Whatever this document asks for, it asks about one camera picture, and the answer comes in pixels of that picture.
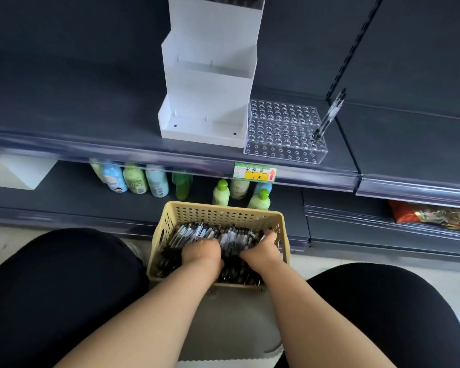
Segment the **person's right hand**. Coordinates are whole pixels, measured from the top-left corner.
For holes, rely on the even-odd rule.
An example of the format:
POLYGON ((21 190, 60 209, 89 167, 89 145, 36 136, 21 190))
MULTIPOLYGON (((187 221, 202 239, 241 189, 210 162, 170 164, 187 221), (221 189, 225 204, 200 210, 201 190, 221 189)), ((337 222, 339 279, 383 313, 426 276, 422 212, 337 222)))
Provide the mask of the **person's right hand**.
POLYGON ((263 245, 261 240, 251 249, 243 250, 239 256, 262 278, 283 265, 278 247, 263 245))

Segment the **person's left hand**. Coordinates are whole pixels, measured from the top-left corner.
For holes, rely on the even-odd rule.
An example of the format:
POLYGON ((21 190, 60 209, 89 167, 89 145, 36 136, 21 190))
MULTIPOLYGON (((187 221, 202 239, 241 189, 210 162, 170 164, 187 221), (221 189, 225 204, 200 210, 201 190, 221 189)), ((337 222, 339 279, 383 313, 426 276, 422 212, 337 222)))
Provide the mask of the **person's left hand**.
POLYGON ((209 278, 215 282, 224 267, 222 250, 215 238, 203 238, 186 245, 182 250, 182 265, 202 266, 209 278))

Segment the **person's left forearm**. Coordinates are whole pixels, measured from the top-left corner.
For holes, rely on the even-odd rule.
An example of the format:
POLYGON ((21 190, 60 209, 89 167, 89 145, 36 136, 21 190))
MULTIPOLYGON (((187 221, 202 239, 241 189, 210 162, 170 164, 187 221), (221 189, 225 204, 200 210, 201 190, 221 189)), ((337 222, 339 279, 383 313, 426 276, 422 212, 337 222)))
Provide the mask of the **person's left forearm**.
POLYGON ((98 328, 54 368, 174 368, 221 260, 184 264, 98 328))

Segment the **person's right forearm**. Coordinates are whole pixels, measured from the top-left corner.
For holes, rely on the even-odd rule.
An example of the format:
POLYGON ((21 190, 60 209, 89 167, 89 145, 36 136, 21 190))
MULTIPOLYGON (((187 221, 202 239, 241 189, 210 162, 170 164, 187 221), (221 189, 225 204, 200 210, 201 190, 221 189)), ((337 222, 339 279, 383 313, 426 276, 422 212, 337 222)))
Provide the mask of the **person's right forearm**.
POLYGON ((289 368, 396 368, 290 266, 247 263, 268 287, 289 368))

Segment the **pile of black pens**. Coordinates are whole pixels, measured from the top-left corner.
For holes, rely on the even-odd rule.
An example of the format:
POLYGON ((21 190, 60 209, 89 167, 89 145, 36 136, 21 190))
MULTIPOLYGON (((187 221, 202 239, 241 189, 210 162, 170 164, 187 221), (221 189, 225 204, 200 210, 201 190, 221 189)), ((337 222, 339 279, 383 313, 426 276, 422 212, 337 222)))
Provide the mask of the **pile of black pens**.
POLYGON ((216 284, 264 286, 262 277, 240 257, 244 250, 253 248, 263 237, 263 231, 248 228, 222 226, 200 222, 183 223, 166 239, 162 239, 150 266, 154 278, 163 279, 182 265, 182 250, 201 239, 214 238, 221 248, 223 268, 216 284))

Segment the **yellow perforated plastic basket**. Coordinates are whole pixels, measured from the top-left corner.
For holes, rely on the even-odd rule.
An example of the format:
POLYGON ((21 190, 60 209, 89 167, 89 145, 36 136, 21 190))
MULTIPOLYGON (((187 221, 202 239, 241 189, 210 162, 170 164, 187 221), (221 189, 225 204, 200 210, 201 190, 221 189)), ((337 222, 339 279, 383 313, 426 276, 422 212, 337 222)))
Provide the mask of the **yellow perforated plastic basket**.
MULTIPOLYGON (((168 238, 179 224, 200 221, 225 227, 234 224, 237 227, 256 231, 271 229, 277 234, 276 244, 277 247, 281 247, 282 249, 282 260, 289 264, 290 245, 284 216, 280 212, 170 201, 165 204, 161 219, 153 235, 152 252, 147 266, 147 276, 151 282, 160 282, 163 280, 154 278, 150 273, 150 267, 153 264, 158 245, 162 239, 168 238)), ((264 288, 264 286, 223 285, 216 283, 215 286, 250 289, 264 288)))

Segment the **pale bottle with green cap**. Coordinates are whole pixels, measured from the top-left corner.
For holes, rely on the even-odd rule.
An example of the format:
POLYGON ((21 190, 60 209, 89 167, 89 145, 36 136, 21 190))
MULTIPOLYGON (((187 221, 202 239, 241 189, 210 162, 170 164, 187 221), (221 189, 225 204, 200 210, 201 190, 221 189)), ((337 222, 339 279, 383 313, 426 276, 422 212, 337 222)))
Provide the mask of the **pale bottle with green cap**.
POLYGON ((229 188, 226 179, 220 179, 213 190, 212 204, 219 206, 228 206, 229 188))
POLYGON ((247 208, 254 210, 269 210, 271 200, 270 191, 266 188, 261 189, 257 195, 251 197, 247 208))

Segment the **cream bottle with green label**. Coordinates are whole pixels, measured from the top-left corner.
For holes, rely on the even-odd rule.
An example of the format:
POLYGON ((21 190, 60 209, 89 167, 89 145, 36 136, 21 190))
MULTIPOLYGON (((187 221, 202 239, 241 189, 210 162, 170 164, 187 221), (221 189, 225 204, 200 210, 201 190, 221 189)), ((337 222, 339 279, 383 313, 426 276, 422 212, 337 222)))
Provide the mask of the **cream bottle with green label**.
POLYGON ((235 200, 244 199, 246 197, 249 186, 249 180, 232 179, 229 186, 230 197, 235 200))

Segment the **bright green translucent bottle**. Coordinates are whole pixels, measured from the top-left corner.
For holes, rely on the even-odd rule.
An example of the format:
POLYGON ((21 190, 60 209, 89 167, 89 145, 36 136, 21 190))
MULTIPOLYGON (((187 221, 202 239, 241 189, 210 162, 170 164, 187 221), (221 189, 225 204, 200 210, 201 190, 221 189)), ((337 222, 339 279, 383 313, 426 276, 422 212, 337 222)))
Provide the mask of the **bright green translucent bottle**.
POLYGON ((192 187, 193 175, 189 173, 172 172, 171 179, 176 187, 176 198, 178 200, 186 200, 192 187))

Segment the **yellow green price label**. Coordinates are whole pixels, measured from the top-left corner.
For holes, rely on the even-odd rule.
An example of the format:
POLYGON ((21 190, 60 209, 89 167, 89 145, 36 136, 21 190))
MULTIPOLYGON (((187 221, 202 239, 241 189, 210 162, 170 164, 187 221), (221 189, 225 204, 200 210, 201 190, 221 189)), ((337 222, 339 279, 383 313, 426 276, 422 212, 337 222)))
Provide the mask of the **yellow green price label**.
POLYGON ((261 181, 274 183, 277 176, 277 168, 268 165, 249 163, 234 163, 233 179, 261 181))

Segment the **dark low grooved shelf board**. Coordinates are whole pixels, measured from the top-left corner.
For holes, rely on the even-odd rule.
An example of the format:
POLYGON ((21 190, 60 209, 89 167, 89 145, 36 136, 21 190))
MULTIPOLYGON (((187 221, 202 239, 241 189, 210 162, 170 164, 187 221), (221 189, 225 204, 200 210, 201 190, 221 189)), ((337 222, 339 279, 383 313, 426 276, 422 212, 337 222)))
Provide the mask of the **dark low grooved shelf board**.
POLYGON ((312 241, 460 258, 460 231, 434 223, 398 223, 387 200, 302 189, 312 241))

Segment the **light blue lotion bottle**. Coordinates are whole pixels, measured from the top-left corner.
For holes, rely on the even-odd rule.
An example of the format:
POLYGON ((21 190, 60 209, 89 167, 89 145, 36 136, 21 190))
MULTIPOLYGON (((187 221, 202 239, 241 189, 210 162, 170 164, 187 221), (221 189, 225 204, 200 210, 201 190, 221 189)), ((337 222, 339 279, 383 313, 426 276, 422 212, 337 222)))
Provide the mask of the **light blue lotion bottle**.
POLYGON ((167 173, 160 166, 147 164, 145 175, 154 197, 163 198, 168 195, 169 183, 167 173))

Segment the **green labelled lotion bottle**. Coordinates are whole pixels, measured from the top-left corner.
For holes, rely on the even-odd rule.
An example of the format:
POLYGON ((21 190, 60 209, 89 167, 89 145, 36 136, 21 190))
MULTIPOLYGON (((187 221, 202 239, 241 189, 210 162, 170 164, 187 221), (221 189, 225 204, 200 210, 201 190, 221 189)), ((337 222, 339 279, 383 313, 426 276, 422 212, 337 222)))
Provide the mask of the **green labelled lotion bottle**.
POLYGON ((134 163, 125 163, 123 177, 128 189, 135 194, 144 194, 148 191, 147 179, 143 169, 134 163))

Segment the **clear acrylic pen holder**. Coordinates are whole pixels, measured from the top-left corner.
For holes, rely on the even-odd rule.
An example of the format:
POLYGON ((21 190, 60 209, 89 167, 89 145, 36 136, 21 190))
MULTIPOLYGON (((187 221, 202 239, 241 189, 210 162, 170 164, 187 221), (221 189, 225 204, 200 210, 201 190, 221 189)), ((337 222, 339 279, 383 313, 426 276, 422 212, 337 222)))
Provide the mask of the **clear acrylic pen holder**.
POLYGON ((316 138, 321 118, 316 107, 250 99, 244 154, 319 165, 328 154, 316 138))

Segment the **blue bottle with cartoon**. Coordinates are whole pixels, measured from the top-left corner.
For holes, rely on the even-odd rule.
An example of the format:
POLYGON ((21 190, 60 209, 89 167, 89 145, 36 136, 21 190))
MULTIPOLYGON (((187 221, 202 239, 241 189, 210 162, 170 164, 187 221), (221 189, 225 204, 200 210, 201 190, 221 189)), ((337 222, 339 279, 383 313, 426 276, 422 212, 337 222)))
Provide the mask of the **blue bottle with cartoon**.
POLYGON ((128 186, 123 176, 123 170, 120 166, 104 164, 101 167, 102 176, 109 189, 116 193, 128 191, 128 186))

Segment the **pale green lotion bottle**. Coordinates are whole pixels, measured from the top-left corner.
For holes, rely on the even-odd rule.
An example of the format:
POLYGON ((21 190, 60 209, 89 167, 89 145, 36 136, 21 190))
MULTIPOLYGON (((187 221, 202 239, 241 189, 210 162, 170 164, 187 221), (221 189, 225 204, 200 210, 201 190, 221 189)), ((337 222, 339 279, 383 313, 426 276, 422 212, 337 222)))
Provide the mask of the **pale green lotion bottle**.
POLYGON ((95 174, 99 178, 99 180, 102 183, 105 184, 106 181, 104 179, 104 175, 103 175, 103 172, 102 172, 102 164, 98 163, 98 160, 95 159, 95 158, 90 158, 89 162, 90 162, 90 165, 91 165, 92 169, 94 170, 95 174))

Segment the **person's right leg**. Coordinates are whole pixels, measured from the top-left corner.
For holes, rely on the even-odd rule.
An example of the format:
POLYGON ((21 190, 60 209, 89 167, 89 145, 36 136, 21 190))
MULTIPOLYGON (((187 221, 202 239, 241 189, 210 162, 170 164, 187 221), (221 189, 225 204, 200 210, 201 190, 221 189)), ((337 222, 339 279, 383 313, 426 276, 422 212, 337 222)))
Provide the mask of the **person's right leg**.
POLYGON ((307 283, 397 368, 460 368, 460 322, 443 296, 417 274, 356 262, 307 283))

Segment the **person's leg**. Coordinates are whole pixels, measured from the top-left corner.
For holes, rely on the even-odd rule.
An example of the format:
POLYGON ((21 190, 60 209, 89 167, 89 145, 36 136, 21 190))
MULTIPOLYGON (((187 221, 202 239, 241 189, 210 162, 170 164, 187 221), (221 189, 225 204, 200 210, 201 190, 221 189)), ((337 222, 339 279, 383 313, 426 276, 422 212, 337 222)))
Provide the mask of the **person's leg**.
POLYGON ((148 287, 142 260, 115 235, 38 236, 0 265, 0 368, 52 368, 148 287))
POLYGON ((397 368, 460 368, 460 322, 443 296, 417 274, 356 262, 307 283, 397 368))

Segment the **orange snack packet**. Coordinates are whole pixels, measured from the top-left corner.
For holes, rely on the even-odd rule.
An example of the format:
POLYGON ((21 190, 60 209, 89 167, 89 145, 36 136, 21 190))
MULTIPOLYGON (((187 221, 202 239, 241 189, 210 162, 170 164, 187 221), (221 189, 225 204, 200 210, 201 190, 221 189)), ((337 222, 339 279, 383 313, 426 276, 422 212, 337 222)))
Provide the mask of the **orange snack packet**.
POLYGON ((388 201, 397 223, 430 223, 460 231, 460 208, 388 201))

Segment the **white tiered display stand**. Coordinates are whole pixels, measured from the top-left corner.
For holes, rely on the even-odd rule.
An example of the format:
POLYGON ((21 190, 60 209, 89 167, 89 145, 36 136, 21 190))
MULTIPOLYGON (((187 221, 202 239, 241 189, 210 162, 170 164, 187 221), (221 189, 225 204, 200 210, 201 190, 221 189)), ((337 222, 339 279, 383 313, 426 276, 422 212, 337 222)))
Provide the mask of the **white tiered display stand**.
POLYGON ((265 0, 168 0, 166 139, 244 148, 265 0))

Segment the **person's left leg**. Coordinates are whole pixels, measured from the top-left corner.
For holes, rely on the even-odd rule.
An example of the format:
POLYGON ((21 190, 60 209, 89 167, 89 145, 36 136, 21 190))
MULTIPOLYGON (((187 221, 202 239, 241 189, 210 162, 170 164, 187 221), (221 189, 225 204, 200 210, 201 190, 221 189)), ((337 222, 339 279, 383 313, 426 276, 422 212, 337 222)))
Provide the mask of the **person's left leg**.
POLYGON ((0 368, 52 368, 148 287, 142 260, 115 235, 38 236, 0 265, 0 368))

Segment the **dark short shelf board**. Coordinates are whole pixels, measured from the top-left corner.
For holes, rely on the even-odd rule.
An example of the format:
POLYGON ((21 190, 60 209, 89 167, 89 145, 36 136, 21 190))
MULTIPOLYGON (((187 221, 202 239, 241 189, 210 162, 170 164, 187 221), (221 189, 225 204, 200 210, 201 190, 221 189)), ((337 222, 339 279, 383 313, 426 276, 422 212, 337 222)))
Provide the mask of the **dark short shelf board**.
POLYGON ((460 119, 350 104, 337 119, 358 196, 460 208, 460 119))

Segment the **dark long shelf board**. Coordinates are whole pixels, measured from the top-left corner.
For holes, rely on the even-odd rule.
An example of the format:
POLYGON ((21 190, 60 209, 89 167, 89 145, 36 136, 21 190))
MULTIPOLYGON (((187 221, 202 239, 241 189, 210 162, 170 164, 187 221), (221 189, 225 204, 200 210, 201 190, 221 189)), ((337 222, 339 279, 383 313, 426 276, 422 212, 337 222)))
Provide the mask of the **dark long shelf board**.
POLYGON ((0 153, 151 164, 220 178, 233 176, 235 162, 272 163, 279 184, 345 192, 361 180, 336 124, 320 165, 162 138, 157 114, 164 85, 136 78, 118 67, 0 51, 0 153))

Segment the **white cardboard box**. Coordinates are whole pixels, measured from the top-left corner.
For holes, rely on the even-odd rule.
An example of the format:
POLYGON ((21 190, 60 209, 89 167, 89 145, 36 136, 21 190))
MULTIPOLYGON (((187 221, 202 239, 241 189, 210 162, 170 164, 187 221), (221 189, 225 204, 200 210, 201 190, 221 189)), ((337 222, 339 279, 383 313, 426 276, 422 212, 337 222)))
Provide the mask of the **white cardboard box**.
POLYGON ((23 155, 0 155, 0 187, 34 190, 57 163, 23 155))

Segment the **slotted black shelf upright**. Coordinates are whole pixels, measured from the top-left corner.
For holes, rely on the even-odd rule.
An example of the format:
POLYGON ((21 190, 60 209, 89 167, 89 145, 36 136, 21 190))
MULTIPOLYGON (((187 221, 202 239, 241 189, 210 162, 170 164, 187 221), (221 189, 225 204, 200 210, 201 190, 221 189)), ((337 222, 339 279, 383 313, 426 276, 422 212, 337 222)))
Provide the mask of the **slotted black shelf upright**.
POLYGON ((350 61, 354 57, 357 48, 360 46, 360 44, 362 42, 362 39, 365 36, 370 24, 374 20, 375 15, 376 15, 377 11, 379 10, 382 2, 383 2, 383 0, 375 0, 374 5, 370 9, 368 16, 364 20, 364 23, 362 24, 362 27, 361 27, 360 31, 358 32, 358 34, 357 34, 357 36, 355 38, 355 41, 351 45, 348 54, 345 56, 345 59, 344 59, 342 65, 340 66, 340 68, 339 68, 339 70, 337 72, 337 75, 334 78, 334 80, 333 80, 333 82, 332 82, 332 84, 331 84, 331 86, 329 88, 329 91, 326 94, 325 100, 326 100, 326 102, 328 104, 331 104, 332 95, 335 93, 338 84, 340 83, 344 73, 346 72, 350 61))

